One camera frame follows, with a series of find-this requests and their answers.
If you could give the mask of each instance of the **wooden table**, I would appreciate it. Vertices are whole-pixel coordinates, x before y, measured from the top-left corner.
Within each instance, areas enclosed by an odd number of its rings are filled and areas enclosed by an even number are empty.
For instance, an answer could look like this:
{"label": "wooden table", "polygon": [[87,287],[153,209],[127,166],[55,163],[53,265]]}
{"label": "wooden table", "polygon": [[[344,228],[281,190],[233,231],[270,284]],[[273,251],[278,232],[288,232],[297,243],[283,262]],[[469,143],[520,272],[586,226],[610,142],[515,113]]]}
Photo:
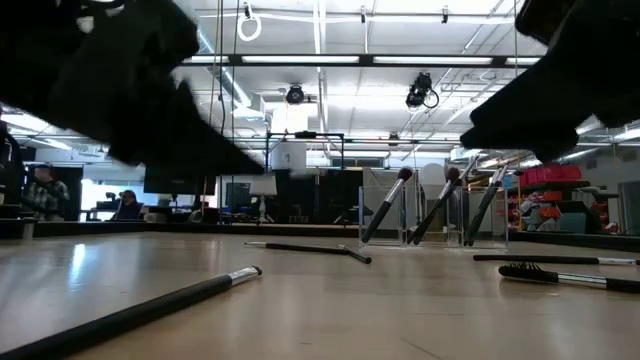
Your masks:
{"label": "wooden table", "polygon": [[[519,283],[497,250],[372,248],[345,256],[246,248],[357,239],[137,233],[0,247],[0,351],[215,275],[261,279],[78,354],[77,359],[637,359],[640,296]],[[635,254],[513,243],[511,253]],[[635,267],[545,269],[640,279]]]}

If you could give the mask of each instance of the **ceiling light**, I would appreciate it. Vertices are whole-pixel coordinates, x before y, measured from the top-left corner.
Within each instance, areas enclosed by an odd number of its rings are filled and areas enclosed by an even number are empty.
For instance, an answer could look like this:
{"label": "ceiling light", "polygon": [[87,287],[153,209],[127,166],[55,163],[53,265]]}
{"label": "ceiling light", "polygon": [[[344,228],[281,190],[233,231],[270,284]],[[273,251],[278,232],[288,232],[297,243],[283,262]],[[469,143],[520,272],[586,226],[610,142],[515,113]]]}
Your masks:
{"label": "ceiling light", "polygon": [[527,160],[520,163],[521,167],[532,167],[532,166],[538,166],[538,165],[542,165],[542,163],[540,162],[540,160],[536,160],[536,159]]}
{"label": "ceiling light", "polygon": [[233,117],[236,119],[244,119],[249,122],[251,121],[263,121],[264,114],[260,111],[249,109],[247,107],[238,107],[234,109],[232,112]]}
{"label": "ceiling light", "polygon": [[[413,151],[413,152],[409,152],[411,154],[411,156],[415,156],[416,158],[433,158],[433,159],[448,159],[449,158],[449,153],[448,152],[434,152],[434,151]],[[403,158],[405,156],[407,156],[406,152],[392,152],[391,153],[392,157],[399,157],[399,158]]]}
{"label": "ceiling light", "polygon": [[324,56],[324,55],[301,55],[301,56],[243,56],[243,62],[247,63],[351,63],[360,61],[358,56]]}
{"label": "ceiling light", "polygon": [[45,140],[36,140],[36,139],[31,139],[29,140],[30,142],[34,142],[34,143],[38,143],[38,144],[43,144],[43,145],[49,145],[52,146],[54,148],[58,148],[58,149],[62,149],[62,150],[71,150],[71,146],[60,142],[60,141],[56,141],[56,140],[51,140],[51,139],[45,139]]}
{"label": "ceiling light", "polygon": [[487,167],[492,167],[495,165],[498,165],[500,163],[500,161],[498,159],[491,159],[491,160],[487,160],[485,162],[483,162],[480,166],[480,168],[487,168]]}
{"label": "ceiling light", "polygon": [[580,142],[580,143],[577,144],[577,146],[608,147],[608,146],[611,146],[611,144],[610,143],[606,143],[606,142],[603,142],[603,143]]}
{"label": "ceiling light", "polygon": [[635,139],[637,137],[640,137],[640,129],[625,131],[622,134],[616,135],[614,139],[616,141],[625,141],[625,140]]}
{"label": "ceiling light", "polygon": [[345,139],[351,144],[411,144],[411,140],[385,139]]}
{"label": "ceiling light", "polygon": [[584,150],[584,151],[578,151],[578,152],[575,152],[575,153],[573,153],[573,154],[569,154],[569,155],[567,155],[567,156],[563,157],[561,160],[570,160],[570,159],[579,158],[579,157],[581,157],[581,156],[587,155],[587,154],[592,153],[592,152],[594,152],[594,151],[596,151],[596,149],[589,149],[589,150]]}
{"label": "ceiling light", "polygon": [[229,57],[214,55],[194,55],[191,57],[191,59],[187,59],[184,62],[190,64],[228,63]]}
{"label": "ceiling light", "polygon": [[37,117],[31,116],[29,114],[4,115],[2,116],[2,121],[11,125],[15,125],[21,128],[29,129],[31,131],[35,131],[37,133],[57,131],[56,127],[49,125],[45,121],[42,121]]}
{"label": "ceiling light", "polygon": [[490,57],[472,56],[374,56],[375,64],[451,64],[451,65],[489,65]]}
{"label": "ceiling light", "polygon": [[[518,59],[518,65],[533,65],[535,63],[538,62],[538,60],[540,60],[539,57],[522,57],[522,58],[517,58]],[[515,65],[516,64],[516,58],[507,58],[507,61],[505,62],[506,65]]]}
{"label": "ceiling light", "polygon": [[578,135],[582,135],[584,133],[588,133],[591,130],[596,130],[601,127],[602,127],[602,124],[596,120],[590,124],[580,126],[579,128],[576,129],[576,132],[578,133]]}

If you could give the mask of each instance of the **silver ferrule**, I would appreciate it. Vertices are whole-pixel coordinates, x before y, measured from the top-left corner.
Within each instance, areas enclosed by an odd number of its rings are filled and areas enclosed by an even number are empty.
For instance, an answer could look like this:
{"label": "silver ferrule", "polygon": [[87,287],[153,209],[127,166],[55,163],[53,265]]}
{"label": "silver ferrule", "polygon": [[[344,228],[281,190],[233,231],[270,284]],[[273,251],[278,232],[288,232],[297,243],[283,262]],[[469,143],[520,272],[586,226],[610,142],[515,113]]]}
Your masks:
{"label": "silver ferrule", "polygon": [[266,248],[267,247],[267,243],[263,243],[263,242],[250,242],[250,243],[244,243],[246,246],[251,246],[251,247],[263,247]]}
{"label": "silver ferrule", "polygon": [[467,175],[467,173],[471,170],[471,168],[473,167],[473,165],[476,164],[476,162],[478,161],[478,159],[480,158],[480,155],[475,155],[474,157],[471,158],[471,161],[469,161],[469,164],[467,165],[466,168],[464,168],[464,170],[462,170],[462,173],[460,174],[460,176],[458,177],[458,179],[464,179],[464,177]]}
{"label": "silver ferrule", "polygon": [[635,259],[598,258],[600,265],[636,265]]}
{"label": "silver ferrule", "polygon": [[229,274],[229,277],[231,277],[231,286],[242,284],[245,281],[249,281],[253,278],[258,277],[258,275],[258,269],[254,268],[253,266],[234,271]]}
{"label": "silver ferrule", "polygon": [[507,174],[507,167],[503,167],[502,169],[498,170],[498,173],[496,174],[496,176],[493,178],[493,182],[497,183],[499,181],[502,181],[502,179],[504,179],[504,176]]}
{"label": "silver ferrule", "polygon": [[402,179],[396,180],[396,183],[393,184],[393,187],[391,188],[391,190],[387,194],[387,197],[384,198],[384,201],[388,202],[390,204],[393,203],[393,201],[398,196],[398,193],[400,192],[400,189],[402,189],[403,185],[404,185],[404,180],[402,180]]}
{"label": "silver ferrule", "polygon": [[449,191],[449,188],[453,186],[451,184],[451,180],[447,180],[447,183],[444,185],[444,187],[442,188],[442,191],[440,191],[440,195],[438,195],[438,199],[442,199],[444,197],[444,194],[447,193],[447,191]]}
{"label": "silver ferrule", "polygon": [[607,279],[600,276],[558,273],[558,282],[561,284],[588,286],[597,289],[607,288]]}

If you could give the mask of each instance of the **man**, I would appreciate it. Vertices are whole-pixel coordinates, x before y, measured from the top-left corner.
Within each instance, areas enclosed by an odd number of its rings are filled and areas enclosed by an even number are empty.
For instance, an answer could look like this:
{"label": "man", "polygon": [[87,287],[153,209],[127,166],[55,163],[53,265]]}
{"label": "man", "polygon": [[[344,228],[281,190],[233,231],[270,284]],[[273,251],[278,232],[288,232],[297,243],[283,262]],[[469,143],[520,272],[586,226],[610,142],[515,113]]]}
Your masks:
{"label": "man", "polygon": [[138,220],[142,204],[138,202],[136,193],[132,190],[125,190],[120,197],[120,207],[111,220]]}
{"label": "man", "polygon": [[50,165],[38,165],[35,179],[27,188],[23,202],[35,213],[40,221],[64,221],[64,210],[69,200],[67,186],[53,178]]}

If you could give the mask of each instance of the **computer screen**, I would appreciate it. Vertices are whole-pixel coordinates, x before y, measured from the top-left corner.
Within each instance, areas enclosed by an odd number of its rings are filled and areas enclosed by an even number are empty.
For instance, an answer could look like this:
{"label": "computer screen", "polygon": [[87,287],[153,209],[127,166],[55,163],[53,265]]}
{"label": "computer screen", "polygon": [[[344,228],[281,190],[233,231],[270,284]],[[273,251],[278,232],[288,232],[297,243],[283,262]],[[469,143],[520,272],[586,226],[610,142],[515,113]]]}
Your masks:
{"label": "computer screen", "polygon": [[205,178],[175,177],[161,170],[147,168],[144,173],[144,192],[152,194],[180,194],[180,195],[215,195],[216,177],[207,177],[205,192]]}

